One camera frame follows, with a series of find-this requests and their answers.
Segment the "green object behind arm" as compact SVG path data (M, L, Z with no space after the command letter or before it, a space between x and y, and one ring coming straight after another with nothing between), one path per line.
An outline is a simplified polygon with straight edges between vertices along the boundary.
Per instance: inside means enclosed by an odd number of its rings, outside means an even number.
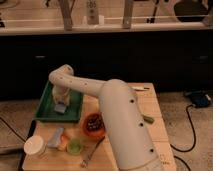
M154 118L150 117L150 116L146 116L143 115L143 119L145 120L145 122L149 123L149 124L153 124L154 123Z

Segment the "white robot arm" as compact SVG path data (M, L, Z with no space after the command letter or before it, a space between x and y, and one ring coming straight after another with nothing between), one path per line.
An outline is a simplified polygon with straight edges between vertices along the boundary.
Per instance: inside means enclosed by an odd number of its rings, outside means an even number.
M105 129L119 171L164 171L145 125L134 89L119 79L108 81L73 76L69 65L49 74L49 81L93 97L99 102Z

